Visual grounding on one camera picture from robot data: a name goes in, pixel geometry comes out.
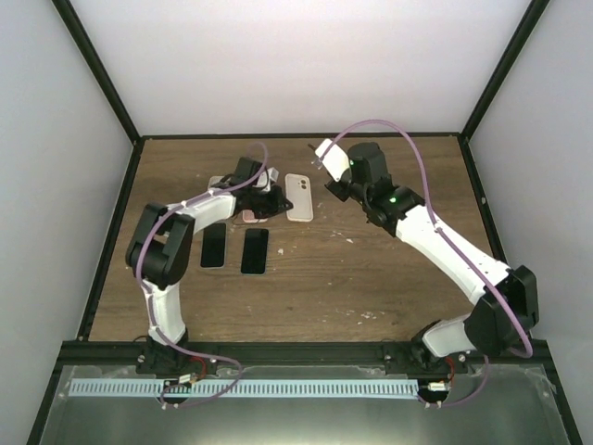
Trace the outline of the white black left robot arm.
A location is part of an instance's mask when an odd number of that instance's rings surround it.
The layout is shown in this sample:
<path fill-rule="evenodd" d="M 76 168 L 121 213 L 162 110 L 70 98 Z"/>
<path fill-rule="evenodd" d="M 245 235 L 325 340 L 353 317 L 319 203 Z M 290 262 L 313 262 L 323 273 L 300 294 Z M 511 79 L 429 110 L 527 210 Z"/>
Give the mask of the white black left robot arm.
<path fill-rule="evenodd" d="M 160 372 L 181 373 L 192 357 L 187 347 L 180 282 L 188 268 L 194 235 L 250 210 L 267 219 L 293 208 L 278 185 L 279 172 L 242 157 L 234 172 L 202 194 L 168 205 L 148 203 L 126 250 L 126 264 L 141 288 L 149 328 L 145 363 Z"/>

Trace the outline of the black screen smartphone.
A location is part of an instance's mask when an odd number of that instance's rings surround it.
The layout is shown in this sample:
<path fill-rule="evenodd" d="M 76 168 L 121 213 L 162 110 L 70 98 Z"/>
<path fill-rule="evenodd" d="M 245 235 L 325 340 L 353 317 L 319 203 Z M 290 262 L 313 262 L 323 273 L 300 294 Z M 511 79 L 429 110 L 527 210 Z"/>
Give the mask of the black screen smartphone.
<path fill-rule="evenodd" d="M 269 230 L 247 229 L 241 260 L 242 274 L 265 274 L 268 254 Z"/>
<path fill-rule="evenodd" d="M 200 266 L 204 269 L 216 269 L 224 266 L 226 259 L 225 222 L 216 222 L 203 231 Z"/>

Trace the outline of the pink phone case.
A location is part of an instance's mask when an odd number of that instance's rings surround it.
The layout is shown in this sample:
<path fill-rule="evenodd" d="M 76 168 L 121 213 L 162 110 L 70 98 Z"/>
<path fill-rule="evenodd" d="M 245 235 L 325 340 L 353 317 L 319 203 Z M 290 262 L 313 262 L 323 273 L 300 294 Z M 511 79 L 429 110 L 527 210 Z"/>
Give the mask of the pink phone case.
<path fill-rule="evenodd" d="M 267 218 L 257 217 L 253 210 L 243 210 L 241 213 L 241 218 L 244 223 L 248 224 L 265 223 L 266 221 L 268 221 Z"/>

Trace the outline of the beige phone case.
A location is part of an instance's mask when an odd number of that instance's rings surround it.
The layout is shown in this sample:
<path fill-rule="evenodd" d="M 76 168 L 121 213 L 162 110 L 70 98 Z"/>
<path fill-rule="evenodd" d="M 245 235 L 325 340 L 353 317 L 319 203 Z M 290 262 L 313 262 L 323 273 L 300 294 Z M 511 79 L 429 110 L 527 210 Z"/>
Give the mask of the beige phone case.
<path fill-rule="evenodd" d="M 310 180 L 308 176 L 288 173 L 284 177 L 286 198 L 293 208 L 286 212 L 290 222 L 309 223 L 314 218 Z"/>

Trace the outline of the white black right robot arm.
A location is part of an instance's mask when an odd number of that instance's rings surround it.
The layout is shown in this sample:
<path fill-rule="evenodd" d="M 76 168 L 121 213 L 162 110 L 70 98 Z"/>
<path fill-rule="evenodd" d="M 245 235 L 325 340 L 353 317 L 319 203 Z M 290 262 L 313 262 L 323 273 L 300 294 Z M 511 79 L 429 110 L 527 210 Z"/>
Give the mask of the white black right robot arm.
<path fill-rule="evenodd" d="M 527 334 L 539 320 L 532 271 L 492 258 L 446 225 L 424 197 L 394 184 L 378 144 L 343 150 L 326 139 L 314 153 L 331 178 L 328 191 L 341 201 L 359 203 L 368 223 L 423 254 L 473 306 L 466 315 L 436 321 L 418 333 L 419 345 L 411 351 L 418 371 L 431 374 L 446 356 L 463 351 L 493 358 L 522 344 L 522 355 L 532 354 Z"/>

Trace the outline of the white phone case with ring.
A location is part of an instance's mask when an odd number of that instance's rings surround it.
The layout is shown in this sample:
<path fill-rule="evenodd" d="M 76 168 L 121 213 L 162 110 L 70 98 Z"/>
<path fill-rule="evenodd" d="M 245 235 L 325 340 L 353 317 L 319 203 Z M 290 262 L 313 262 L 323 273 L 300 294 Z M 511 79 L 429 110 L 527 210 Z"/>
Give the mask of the white phone case with ring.
<path fill-rule="evenodd" d="M 208 188 L 214 187 L 216 184 L 227 184 L 233 176 L 227 174 L 224 176 L 211 176 L 208 180 Z"/>

